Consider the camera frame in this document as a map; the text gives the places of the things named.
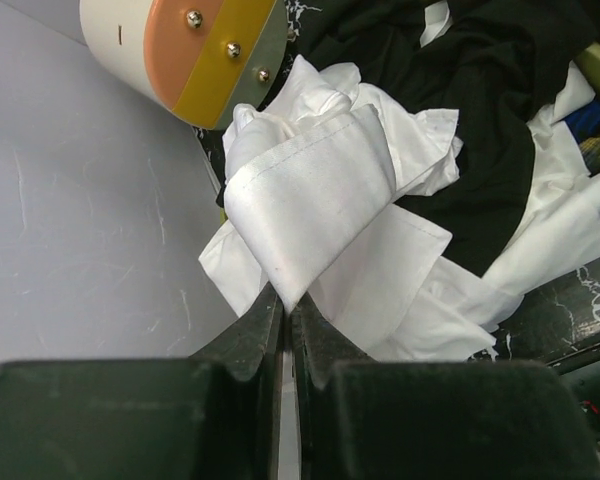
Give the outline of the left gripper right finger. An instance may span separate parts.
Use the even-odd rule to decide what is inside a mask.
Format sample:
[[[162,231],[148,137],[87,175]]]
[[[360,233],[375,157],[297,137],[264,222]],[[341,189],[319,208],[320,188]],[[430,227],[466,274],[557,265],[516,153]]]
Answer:
[[[592,433],[533,362],[386,363],[310,297],[290,318],[304,479],[600,479]]]

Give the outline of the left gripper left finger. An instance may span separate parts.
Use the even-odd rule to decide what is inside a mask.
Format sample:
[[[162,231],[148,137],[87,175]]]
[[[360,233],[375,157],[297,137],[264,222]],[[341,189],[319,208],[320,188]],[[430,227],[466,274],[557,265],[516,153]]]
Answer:
[[[0,479],[269,479],[284,308],[179,359],[0,364]]]

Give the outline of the white button-up shirt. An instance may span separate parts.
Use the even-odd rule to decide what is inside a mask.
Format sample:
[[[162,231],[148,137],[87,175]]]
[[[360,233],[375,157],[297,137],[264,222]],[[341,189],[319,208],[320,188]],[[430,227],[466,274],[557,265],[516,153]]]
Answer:
[[[241,104],[224,136],[226,221],[199,261],[237,314],[265,285],[286,311],[310,295],[381,359],[464,361],[494,337],[434,295],[451,241],[399,207],[454,182],[455,110],[412,114],[351,63],[297,57],[263,111]]]

